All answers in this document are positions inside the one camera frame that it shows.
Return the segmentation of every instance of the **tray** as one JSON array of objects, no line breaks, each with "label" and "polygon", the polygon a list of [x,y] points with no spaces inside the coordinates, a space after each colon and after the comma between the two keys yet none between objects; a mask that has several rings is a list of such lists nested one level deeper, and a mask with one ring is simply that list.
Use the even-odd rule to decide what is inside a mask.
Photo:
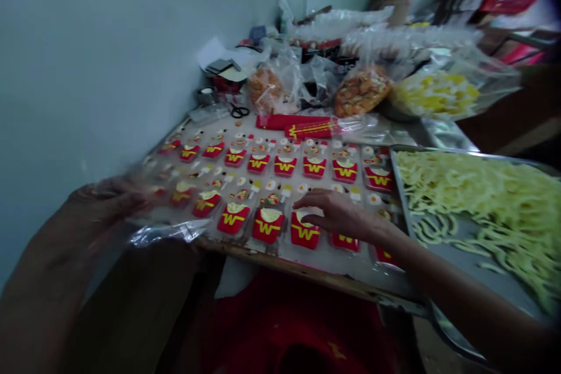
[{"label": "tray", "polygon": [[[425,152],[425,151],[440,151],[440,152],[448,152],[448,153],[455,153],[455,154],[464,154],[464,155],[473,155],[478,156],[486,160],[503,160],[509,161],[519,164],[527,164],[532,167],[543,171],[544,173],[559,177],[561,173],[556,169],[541,164],[539,162],[530,161],[530,160],[522,160],[517,158],[511,157],[504,157],[498,155],[486,155],[476,152],[470,152],[465,150],[458,150],[458,149],[437,149],[437,148],[427,148],[427,147],[414,147],[414,146],[403,146],[403,145],[394,145],[390,147],[390,155],[392,166],[394,170],[394,174],[396,177],[397,188],[399,190],[399,195],[401,199],[401,203],[403,205],[403,213],[404,218],[406,221],[407,231],[410,237],[417,239],[415,231],[413,230],[413,223],[418,222],[420,219],[426,216],[430,216],[430,214],[426,214],[425,216],[418,216],[412,215],[409,211],[408,205],[408,197],[405,195],[404,192],[404,185],[403,180],[401,179],[401,174],[399,168],[397,166],[397,152]],[[438,221],[436,218],[432,217],[435,223]],[[456,219],[458,221],[458,239],[464,238],[471,238],[472,233],[476,232],[479,229],[479,225],[471,220],[468,214],[465,216],[456,215]],[[526,290],[525,286],[512,274],[507,273],[506,275],[500,275],[498,273],[494,273],[487,269],[481,269],[477,267],[479,262],[489,262],[492,264],[496,264],[493,258],[483,257],[476,254],[464,252],[453,247],[450,244],[428,244],[428,249],[439,255],[440,257],[444,258],[451,264],[455,265],[459,269],[463,270],[467,274],[476,278],[479,282],[486,285],[488,288],[497,292],[500,296],[508,300],[511,304],[517,306],[521,310],[525,311],[526,313],[530,314],[532,317],[537,318],[543,322],[549,322],[549,316],[543,312],[539,304],[535,301],[532,297],[531,292]],[[448,342],[448,344],[455,349],[457,352],[462,354],[463,356],[482,362],[484,361],[483,356],[474,349],[469,342],[462,336],[462,334],[448,321],[448,319],[442,314],[442,312],[436,307],[433,302],[430,302],[429,308],[431,310],[432,315],[432,322],[435,330],[441,336],[443,340]]]}]

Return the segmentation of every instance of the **red package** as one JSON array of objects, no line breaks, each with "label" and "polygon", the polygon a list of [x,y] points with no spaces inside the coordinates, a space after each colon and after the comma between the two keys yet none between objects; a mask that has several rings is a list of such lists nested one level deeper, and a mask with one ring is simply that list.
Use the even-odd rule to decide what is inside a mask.
[{"label": "red package", "polygon": [[293,139],[304,140],[311,138],[330,138],[337,123],[330,120],[319,123],[291,124],[285,127],[285,136]]},{"label": "red package", "polygon": [[164,143],[160,150],[158,151],[159,155],[169,155],[174,150],[176,150],[181,145],[181,140],[176,138],[175,140],[171,140],[170,142]]},{"label": "red package", "polygon": [[292,212],[290,218],[290,240],[292,244],[315,250],[320,242],[320,228],[312,224],[301,222],[304,214],[302,212]]},{"label": "red package", "polygon": [[202,192],[197,199],[197,204],[193,208],[193,216],[204,218],[220,203],[222,197],[216,190]]},{"label": "red package", "polygon": [[295,115],[258,115],[255,127],[265,130],[284,130],[290,124],[309,124],[329,122],[330,117],[295,116]]},{"label": "red package", "polygon": [[296,168],[296,158],[275,157],[275,175],[290,177]]},{"label": "red package", "polygon": [[349,161],[333,160],[333,179],[347,184],[356,181],[358,164]]},{"label": "red package", "polygon": [[325,172],[325,166],[327,165],[327,159],[320,161],[318,158],[306,158],[304,157],[304,176],[308,178],[320,179],[323,177]]},{"label": "red package", "polygon": [[268,207],[257,209],[255,221],[253,222],[253,237],[267,244],[274,243],[281,231],[284,220],[285,216],[280,210]]},{"label": "red package", "polygon": [[331,233],[331,238],[333,239],[333,245],[338,248],[344,248],[345,250],[351,250],[353,252],[358,252],[361,247],[361,243],[354,238],[345,237],[336,233]]},{"label": "red package", "polygon": [[265,168],[269,164],[271,155],[251,155],[250,160],[247,162],[247,171],[256,174],[263,174]]},{"label": "red package", "polygon": [[385,251],[383,251],[382,249],[380,249],[378,247],[376,247],[376,257],[378,258],[378,261],[380,263],[383,263],[387,266],[393,266],[393,267],[396,267],[398,269],[401,269],[396,264],[396,261],[393,259],[393,257],[389,253],[386,253]]},{"label": "red package", "polygon": [[189,146],[188,144],[184,144],[179,159],[181,159],[183,162],[191,162],[195,159],[199,150],[199,145]]},{"label": "red package", "polygon": [[195,186],[187,181],[181,180],[177,183],[169,204],[173,207],[185,207],[191,201],[191,196],[195,193]]},{"label": "red package", "polygon": [[244,162],[244,157],[246,153],[247,150],[245,149],[239,150],[239,149],[228,148],[228,153],[224,158],[224,165],[226,165],[227,167],[234,167],[234,168],[241,167],[241,164],[243,164]]},{"label": "red package", "polygon": [[203,156],[205,158],[216,158],[218,155],[222,153],[223,150],[224,150],[224,142],[220,142],[217,144],[209,144],[206,147]]},{"label": "red package", "polygon": [[226,234],[236,235],[249,213],[250,208],[246,205],[228,203],[218,221],[218,229]]},{"label": "red package", "polygon": [[366,188],[382,193],[390,193],[393,188],[393,173],[383,168],[365,167]]}]

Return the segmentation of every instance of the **hand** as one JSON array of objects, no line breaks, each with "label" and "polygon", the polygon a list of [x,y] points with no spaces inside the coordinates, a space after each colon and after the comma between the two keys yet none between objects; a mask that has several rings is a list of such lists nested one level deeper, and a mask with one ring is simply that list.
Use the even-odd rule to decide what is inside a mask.
[{"label": "hand", "polygon": [[44,259],[90,259],[108,242],[110,231],[125,217],[150,205],[123,178],[80,187],[43,225],[30,246]]},{"label": "hand", "polygon": [[328,232],[336,232],[374,245],[379,244],[386,233],[394,229],[394,225],[386,218],[367,214],[343,193],[331,190],[314,189],[292,207],[293,209],[319,207],[323,211],[323,217],[310,214],[304,216],[302,222],[318,225]]}]

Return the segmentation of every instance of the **tape roll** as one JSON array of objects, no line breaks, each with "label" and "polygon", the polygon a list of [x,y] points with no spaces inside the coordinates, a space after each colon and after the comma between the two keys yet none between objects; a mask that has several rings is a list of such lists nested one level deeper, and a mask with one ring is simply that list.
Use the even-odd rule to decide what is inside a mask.
[{"label": "tape roll", "polygon": [[217,103],[216,88],[213,86],[206,86],[197,91],[197,103],[199,105],[212,105]]}]

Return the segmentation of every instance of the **clear plastic bag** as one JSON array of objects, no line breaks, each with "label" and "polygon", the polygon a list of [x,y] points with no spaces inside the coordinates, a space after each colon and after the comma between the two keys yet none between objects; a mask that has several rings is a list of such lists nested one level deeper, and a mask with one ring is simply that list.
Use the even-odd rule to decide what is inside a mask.
[{"label": "clear plastic bag", "polygon": [[337,64],[326,58],[314,56],[300,68],[304,82],[300,90],[300,99],[311,106],[330,106],[339,86]]},{"label": "clear plastic bag", "polygon": [[288,45],[266,60],[249,78],[247,92],[256,114],[292,114],[300,109],[299,60]]},{"label": "clear plastic bag", "polygon": [[345,118],[370,112],[391,91],[386,70],[367,61],[357,63],[335,93],[335,115]]},{"label": "clear plastic bag", "polygon": [[433,54],[431,64],[394,85],[391,105],[407,116],[460,120],[519,90],[520,74],[475,47]]}]

